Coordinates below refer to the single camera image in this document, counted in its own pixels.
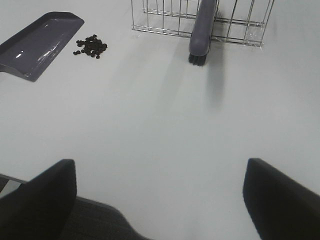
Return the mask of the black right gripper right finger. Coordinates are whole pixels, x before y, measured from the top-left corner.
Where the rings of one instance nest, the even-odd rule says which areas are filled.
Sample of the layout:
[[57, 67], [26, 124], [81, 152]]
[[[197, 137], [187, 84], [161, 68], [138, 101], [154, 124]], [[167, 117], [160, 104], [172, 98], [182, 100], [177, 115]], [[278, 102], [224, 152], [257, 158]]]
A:
[[248, 160], [242, 196], [262, 240], [320, 238], [320, 196], [264, 160]]

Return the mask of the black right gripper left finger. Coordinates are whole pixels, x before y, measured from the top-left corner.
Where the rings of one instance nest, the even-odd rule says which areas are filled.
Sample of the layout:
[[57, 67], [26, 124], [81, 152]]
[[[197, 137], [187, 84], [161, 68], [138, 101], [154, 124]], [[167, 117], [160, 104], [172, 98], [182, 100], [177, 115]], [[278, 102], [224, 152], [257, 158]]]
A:
[[75, 162], [63, 159], [0, 199], [0, 238], [57, 240], [75, 201]]

